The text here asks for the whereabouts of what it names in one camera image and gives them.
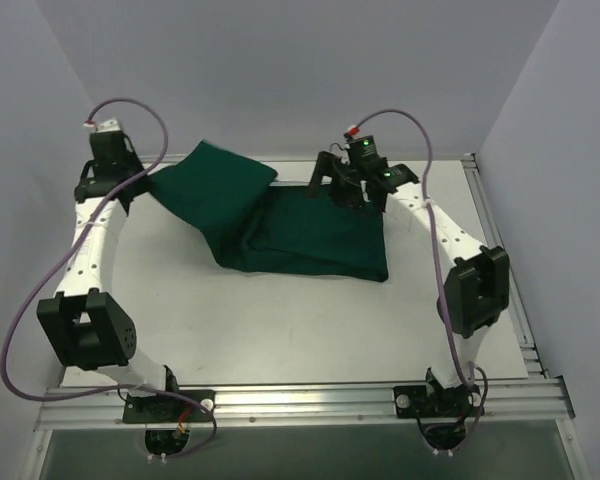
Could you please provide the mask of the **green surgical drape cloth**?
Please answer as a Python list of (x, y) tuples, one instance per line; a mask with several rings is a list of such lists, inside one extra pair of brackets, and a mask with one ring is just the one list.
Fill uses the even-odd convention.
[(150, 176), (150, 193), (198, 230), (216, 261), (246, 273), (389, 277), (383, 218), (338, 208), (322, 186), (277, 186), (275, 169), (206, 141)]

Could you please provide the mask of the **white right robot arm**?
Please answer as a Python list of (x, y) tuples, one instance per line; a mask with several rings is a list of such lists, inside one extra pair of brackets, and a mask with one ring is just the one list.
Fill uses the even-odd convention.
[(340, 208), (386, 214), (430, 245), (438, 290), (436, 308), (446, 340), (429, 368), (424, 400), (435, 412), (460, 400), (460, 386), (475, 382), (480, 346), (509, 305), (510, 261), (501, 246), (488, 247), (468, 234), (432, 198), (429, 176), (384, 158), (370, 165), (322, 151), (309, 181), (309, 195), (330, 181), (328, 197)]

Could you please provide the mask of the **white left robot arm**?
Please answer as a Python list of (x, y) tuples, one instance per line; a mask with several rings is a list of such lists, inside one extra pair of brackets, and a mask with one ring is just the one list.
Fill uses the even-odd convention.
[(98, 124), (89, 136), (93, 154), (74, 189), (72, 253), (53, 297), (39, 301), (37, 318), (60, 363), (96, 372), (146, 396), (146, 408), (159, 419), (174, 417), (180, 391), (169, 385), (170, 370), (142, 352), (131, 317), (112, 293), (116, 251), (132, 201), (148, 189), (134, 147), (115, 119)]

